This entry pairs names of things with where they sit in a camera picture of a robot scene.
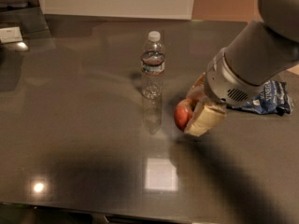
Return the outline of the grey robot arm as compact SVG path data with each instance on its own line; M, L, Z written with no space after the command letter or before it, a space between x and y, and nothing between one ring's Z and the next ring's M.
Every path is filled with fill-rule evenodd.
M298 64L299 0L258 0L260 21L251 21L208 64L187 93L183 132L200 136L260 94L274 75Z

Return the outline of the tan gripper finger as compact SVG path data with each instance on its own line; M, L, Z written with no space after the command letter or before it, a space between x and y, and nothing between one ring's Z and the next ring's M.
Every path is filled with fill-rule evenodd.
M199 101L204 95L204 81L205 81L206 74L203 73L197 78L195 83L192 85L192 87L187 92L186 97L193 99L195 101Z
M186 134L201 136L226 118L226 105L197 104L184 130Z

